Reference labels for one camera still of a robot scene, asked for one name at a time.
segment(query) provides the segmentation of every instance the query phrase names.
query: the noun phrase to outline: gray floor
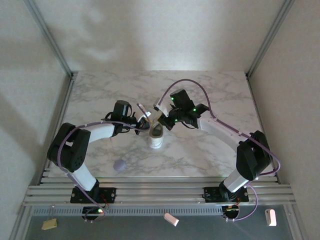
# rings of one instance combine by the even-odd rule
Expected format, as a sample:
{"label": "gray floor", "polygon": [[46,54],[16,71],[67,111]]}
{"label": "gray floor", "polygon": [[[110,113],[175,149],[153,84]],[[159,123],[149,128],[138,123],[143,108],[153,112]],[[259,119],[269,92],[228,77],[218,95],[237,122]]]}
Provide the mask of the gray floor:
{"label": "gray floor", "polygon": [[[221,216],[181,216],[174,227],[161,216],[106,217],[101,222],[85,223],[77,217],[57,217],[58,227],[41,230],[47,217],[33,217],[27,240],[291,240],[282,206],[273,206],[277,226],[266,224],[265,209],[260,206],[249,218],[226,223]],[[252,209],[242,207],[241,214]]]}

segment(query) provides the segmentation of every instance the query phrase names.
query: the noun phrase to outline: metal bar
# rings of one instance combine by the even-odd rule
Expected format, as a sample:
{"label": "metal bar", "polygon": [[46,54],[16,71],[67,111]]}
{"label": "metal bar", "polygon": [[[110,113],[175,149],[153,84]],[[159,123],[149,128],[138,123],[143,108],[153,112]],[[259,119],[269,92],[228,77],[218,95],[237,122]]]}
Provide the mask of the metal bar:
{"label": "metal bar", "polygon": [[34,209],[33,206],[23,207],[22,209],[23,214],[22,214],[21,220],[19,221],[19,226],[18,228],[14,229],[15,231],[11,233],[11,236],[9,238],[10,240],[23,240],[26,238],[32,213],[34,211],[33,209]]}
{"label": "metal bar", "polygon": [[[46,178],[54,180],[39,186],[29,186],[23,204],[25,206],[79,206],[70,203],[74,185],[67,178]],[[115,203],[127,206],[169,206],[169,205],[228,205],[228,203],[205,203],[202,198],[204,187],[218,187],[223,177],[136,177],[100,178],[100,187],[117,188]],[[294,204],[295,197],[290,185],[278,184],[275,177],[261,177],[252,183],[261,204]],[[248,189],[249,203],[255,202],[255,195]]]}
{"label": "metal bar", "polygon": [[277,14],[268,34],[266,35],[265,39],[263,40],[262,45],[260,46],[258,53],[256,54],[251,67],[249,68],[246,77],[247,80],[250,81],[250,79],[252,78],[253,74],[255,73],[255,71],[257,70],[261,60],[263,59],[263,57],[265,56],[271,42],[273,41],[273,39],[275,38],[279,28],[281,27],[282,23],[284,22],[290,8],[292,7],[292,5],[294,4],[295,0],[285,0],[279,13]]}
{"label": "metal bar", "polygon": [[[62,107],[61,107],[61,110],[59,111],[59,114],[58,114],[58,118],[57,118],[57,122],[54,126],[54,130],[52,131],[52,134],[50,136],[51,138],[51,142],[54,140],[54,137],[55,135],[57,134],[58,130],[59,130],[59,127],[61,126],[62,122],[63,122],[63,119],[65,117],[65,113],[66,113],[66,110],[67,110],[67,107],[68,107],[68,103],[69,103],[69,99],[70,99],[70,96],[71,96],[71,92],[72,92],[72,89],[73,89],[73,86],[74,86],[74,83],[75,83],[75,76],[73,76],[71,78],[71,80],[68,81],[68,86],[67,86],[67,89],[65,91],[65,96],[63,98],[63,102],[62,102]],[[50,161],[45,158],[44,160],[44,163],[43,163],[43,167],[42,167],[42,174],[39,174],[38,177],[37,177],[37,184],[39,185],[41,183],[41,179],[42,177],[44,176],[45,173],[47,172],[44,172],[45,170],[49,169],[49,166],[50,166]]]}
{"label": "metal bar", "polygon": [[[225,177],[97,177],[100,183],[126,183],[126,184],[136,184],[136,183],[221,183],[225,180]],[[258,180],[254,180],[254,183],[266,182],[274,183],[277,181],[276,177],[259,177]],[[67,177],[44,177],[42,178],[43,183],[72,183],[72,181]]]}
{"label": "metal bar", "polygon": [[[112,207],[117,207],[117,206],[130,206],[130,207],[135,207],[135,206],[203,206],[203,205],[208,205],[208,206],[228,206],[228,205],[233,205],[234,203],[227,204],[225,202],[217,202],[217,203],[201,203],[201,202],[195,202],[195,201],[185,201],[185,202],[116,202],[112,204]],[[287,204],[296,204],[294,200],[288,200],[288,199],[271,199],[271,198],[266,198],[266,199],[259,199],[259,205],[287,205]],[[90,203],[90,204],[79,204],[79,203],[69,203],[69,202],[25,202],[23,203],[24,206],[61,206],[61,207],[94,207],[96,205]],[[254,201],[250,202],[242,202],[240,205],[246,205],[246,206],[252,206],[255,205]]]}
{"label": "metal bar", "polygon": [[[33,216],[48,216],[51,207],[38,206],[34,208]],[[56,206],[53,210],[54,216],[84,216],[83,207]],[[213,216],[222,215],[221,206],[112,206],[106,216],[163,216],[170,213],[175,216]],[[88,216],[99,216],[100,214],[88,214]]]}
{"label": "metal bar", "polygon": [[[252,90],[251,83],[250,83],[249,80],[247,81],[247,83],[248,83],[248,87],[249,87],[249,90],[250,90],[250,93],[251,93],[251,98],[252,98],[252,101],[253,101],[253,105],[254,105],[254,108],[255,108],[256,115],[257,115],[258,120],[259,120],[259,124],[260,124],[261,130],[266,134],[264,125],[263,125],[263,123],[262,123],[261,114],[260,114],[260,112],[259,112],[259,108],[258,108],[258,105],[257,105],[257,101],[256,101],[256,98],[255,98],[254,92],[253,92],[253,90]],[[272,166],[273,166],[274,169],[277,167],[277,166],[275,165],[274,161],[272,161],[271,164],[272,164]],[[278,183],[281,183],[280,178],[279,178],[279,176],[278,176],[278,173],[275,174],[275,177],[276,177],[276,179],[277,179],[276,181],[277,181]]]}
{"label": "metal bar", "polygon": [[[247,192],[249,194],[253,194],[252,189],[247,189]],[[281,188],[267,188],[267,187],[260,187],[256,188],[256,192],[258,194],[292,194],[292,189],[290,187],[281,187]],[[45,189],[45,188],[39,188],[39,189],[29,189],[26,192],[27,196],[33,196],[36,195],[67,195],[70,197],[72,193],[72,188],[56,188],[56,189]],[[203,188],[120,188],[116,191],[116,195],[201,195],[204,193]]]}
{"label": "metal bar", "polygon": [[299,224],[297,213],[291,204],[283,205],[293,240],[307,240],[307,234],[302,221]]}
{"label": "metal bar", "polygon": [[37,7],[36,3],[33,0],[23,0],[23,1],[25,3],[26,7],[28,8],[29,12],[31,13],[34,21],[36,22],[36,24],[40,28],[46,42],[49,44],[54,55],[56,56],[57,60],[59,61],[65,74],[67,74],[69,76],[69,78],[71,79],[73,74],[70,70],[70,67],[68,66],[64,56],[62,55],[61,50],[60,50],[59,46],[57,45],[54,37],[50,33],[50,31],[47,27],[47,24],[42,16],[39,8]]}

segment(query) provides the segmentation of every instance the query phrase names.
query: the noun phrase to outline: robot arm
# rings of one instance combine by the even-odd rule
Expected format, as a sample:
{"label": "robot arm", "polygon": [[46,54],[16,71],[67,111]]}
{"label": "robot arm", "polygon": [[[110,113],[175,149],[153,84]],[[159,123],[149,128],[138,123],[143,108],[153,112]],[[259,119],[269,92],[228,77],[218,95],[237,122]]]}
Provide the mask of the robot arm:
{"label": "robot arm", "polygon": [[[246,137],[236,134],[223,126],[217,118],[210,115],[209,108],[203,104],[194,105],[184,89],[177,90],[171,95],[173,104],[157,102],[154,108],[161,111],[159,123],[171,130],[177,122],[190,124],[197,129],[203,130],[225,142],[236,152],[236,169],[219,185],[219,202],[232,202],[237,192],[253,181],[271,163],[271,157],[258,145]],[[148,129],[149,123],[143,118],[144,114],[151,113],[144,111],[142,114],[128,115],[131,105],[118,100],[113,112],[108,113],[103,119],[104,124],[88,126],[86,129],[77,129],[62,147],[60,163],[68,170],[77,184],[88,192],[90,197],[95,199],[99,193],[99,182],[96,180],[84,164],[88,144],[103,138],[111,138],[123,130],[134,128],[138,135],[140,131]],[[66,136],[75,128],[70,123],[64,123],[54,138],[48,152],[47,158],[58,166],[58,149]],[[264,134],[260,131],[247,134],[256,141],[269,148]]]}
{"label": "robot arm", "polygon": [[[144,112],[133,112],[132,106],[128,102],[118,100],[114,105],[113,112],[108,113],[103,119],[103,124],[95,124],[87,126],[85,129],[75,130],[62,147],[60,154],[61,166],[67,169],[72,179],[88,193],[97,193],[98,191],[93,191],[93,189],[99,188],[99,181],[92,176],[84,163],[88,144],[100,139],[114,137],[119,133],[123,133],[123,130],[128,132],[131,128],[134,128],[135,133],[138,135],[140,130],[143,131],[149,128],[146,117],[150,116],[151,113],[146,111],[141,104],[139,107]],[[49,147],[47,158],[57,166],[59,165],[59,147],[75,127],[70,123],[64,123]]]}
{"label": "robot arm", "polygon": [[[217,137],[236,152],[236,169],[219,186],[220,199],[224,202],[232,201],[241,187],[253,181],[271,163],[270,155],[243,135],[222,125],[221,121],[213,118],[207,106],[195,106],[184,89],[173,92],[170,97],[173,104],[164,101],[159,104],[158,101],[154,105],[154,109],[162,112],[158,121],[163,126],[170,131],[178,122],[190,124]],[[269,149],[262,132],[245,132],[245,135],[251,136]]]}

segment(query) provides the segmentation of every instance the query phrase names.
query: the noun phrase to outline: yellow block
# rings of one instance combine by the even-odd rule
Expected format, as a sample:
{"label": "yellow block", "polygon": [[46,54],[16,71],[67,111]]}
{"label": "yellow block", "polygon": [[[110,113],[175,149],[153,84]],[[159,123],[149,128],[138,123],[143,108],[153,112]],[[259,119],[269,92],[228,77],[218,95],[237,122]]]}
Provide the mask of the yellow block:
{"label": "yellow block", "polygon": [[41,229],[42,230],[54,229],[57,226],[58,226],[57,219],[54,218],[54,219],[50,219],[48,221],[44,221]]}

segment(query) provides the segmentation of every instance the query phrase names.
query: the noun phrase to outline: metal frame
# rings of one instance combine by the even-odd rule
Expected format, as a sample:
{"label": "metal frame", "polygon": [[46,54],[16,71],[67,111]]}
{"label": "metal frame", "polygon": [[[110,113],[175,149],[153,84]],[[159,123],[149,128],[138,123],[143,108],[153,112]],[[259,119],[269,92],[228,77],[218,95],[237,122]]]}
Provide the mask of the metal frame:
{"label": "metal frame", "polygon": [[[74,184],[67,177],[48,177],[46,169],[38,186],[29,186],[24,206],[94,206],[94,204],[70,203]],[[204,187],[218,187],[225,177],[104,177],[99,178],[102,188],[117,188],[112,206],[226,206],[232,203],[205,203]],[[278,184],[276,177],[260,177],[252,183],[260,204],[294,204],[290,185]],[[248,190],[254,205],[255,195]]]}
{"label": "metal frame", "polygon": [[[75,81],[73,79],[74,74],[71,72],[59,49],[59,46],[56,44],[52,34],[50,33],[37,5],[33,0],[23,1],[39,26],[53,53],[57,57],[57,60],[60,62],[66,75],[70,79],[63,106],[59,114],[59,120],[54,130],[56,133],[64,119],[68,106]],[[256,57],[254,58],[249,71],[246,74],[262,130],[263,126],[261,118],[249,81],[259,66],[259,63],[268,50],[268,47],[278,32],[293,3],[294,0],[284,1]],[[10,236],[10,240],[25,239],[31,217],[48,214],[48,210],[52,209],[52,206],[55,207],[55,215],[62,216],[67,214],[69,216],[79,216],[82,214],[80,210],[84,206],[92,205],[70,203],[70,195],[74,185],[66,177],[49,177],[49,164],[49,161],[45,162],[44,171],[41,180],[39,181],[39,185],[28,187],[17,221]],[[223,179],[224,177],[137,177],[99,178],[99,181],[101,187],[117,188],[115,203],[112,204],[112,209],[115,209],[114,214],[116,216],[121,214],[127,215],[141,213],[147,215],[158,214],[158,212],[153,211],[155,209],[161,212],[161,214],[162,211],[167,210],[182,211],[181,214],[186,215],[186,211],[194,210],[194,214],[212,215],[217,213],[214,209],[219,212],[220,207],[225,206],[226,203],[205,203],[205,200],[202,198],[203,188],[217,187]],[[306,239],[302,231],[301,222],[298,221],[299,218],[296,215],[297,206],[295,205],[296,201],[290,185],[279,184],[276,177],[261,177],[259,180],[254,181],[252,186],[258,193],[260,204],[284,205],[294,240]],[[249,202],[241,203],[242,205],[255,204],[255,197],[251,189],[248,189],[248,195]]]}
{"label": "metal frame", "polygon": [[38,25],[39,29],[41,30],[46,42],[50,46],[52,52],[56,56],[56,59],[59,61],[61,67],[63,68],[65,74],[71,79],[73,76],[73,73],[70,70],[70,67],[68,66],[64,56],[61,53],[61,50],[56,43],[53,35],[50,33],[47,24],[42,17],[41,12],[39,11],[38,6],[33,0],[23,0],[26,7],[28,8],[29,12],[31,13],[35,23]]}
{"label": "metal frame", "polygon": [[282,23],[284,22],[289,10],[291,9],[292,5],[294,4],[295,0],[284,0],[284,3],[277,14],[273,24],[267,33],[265,39],[263,40],[262,45],[260,46],[258,53],[256,54],[249,71],[246,73],[246,78],[250,81],[251,77],[257,70],[259,64],[261,63],[262,59],[264,58],[269,46],[271,45],[273,39],[275,38],[279,28],[281,27]]}
{"label": "metal frame", "polygon": [[[48,135],[49,134],[51,135],[50,136],[51,142],[54,140],[54,138],[59,130],[59,127],[62,125],[63,119],[65,117],[65,113],[67,111],[69,98],[71,96],[71,92],[72,92],[76,77],[77,77],[77,73],[75,73],[71,79],[69,79],[69,77],[66,76],[66,78],[67,78],[66,81],[68,81],[68,83],[67,83],[67,87],[65,90],[65,95],[62,100],[60,111],[58,113],[57,121],[54,125],[54,129],[52,131],[49,131],[49,133],[48,133]],[[42,169],[41,172],[38,174],[36,173],[36,175],[35,175],[35,179],[36,179],[37,184],[41,183],[42,174],[44,173],[45,169],[48,168],[49,166],[50,166],[50,161],[47,158],[45,158],[43,160],[43,166],[41,168]]]}

